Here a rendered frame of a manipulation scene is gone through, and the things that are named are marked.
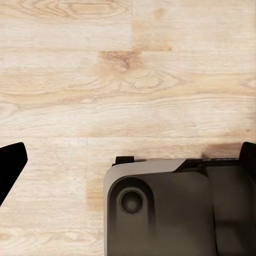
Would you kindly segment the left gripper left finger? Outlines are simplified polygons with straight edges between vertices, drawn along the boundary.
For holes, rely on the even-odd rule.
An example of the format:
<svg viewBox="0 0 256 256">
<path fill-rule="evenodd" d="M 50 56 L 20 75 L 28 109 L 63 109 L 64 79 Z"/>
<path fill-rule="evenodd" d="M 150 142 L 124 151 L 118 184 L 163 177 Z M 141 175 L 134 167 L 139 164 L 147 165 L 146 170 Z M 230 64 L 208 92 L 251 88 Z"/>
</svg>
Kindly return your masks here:
<svg viewBox="0 0 256 256">
<path fill-rule="evenodd" d="M 28 162 L 23 142 L 0 148 L 0 206 Z"/>
</svg>

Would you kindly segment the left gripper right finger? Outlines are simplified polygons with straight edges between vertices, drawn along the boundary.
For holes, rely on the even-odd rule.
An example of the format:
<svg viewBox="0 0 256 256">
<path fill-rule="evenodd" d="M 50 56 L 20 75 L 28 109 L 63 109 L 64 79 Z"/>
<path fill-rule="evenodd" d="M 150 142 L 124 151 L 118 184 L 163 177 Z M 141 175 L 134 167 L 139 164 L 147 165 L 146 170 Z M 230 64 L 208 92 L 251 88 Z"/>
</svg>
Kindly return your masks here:
<svg viewBox="0 0 256 256">
<path fill-rule="evenodd" d="M 244 142 L 239 161 L 256 185 L 256 144 Z"/>
</svg>

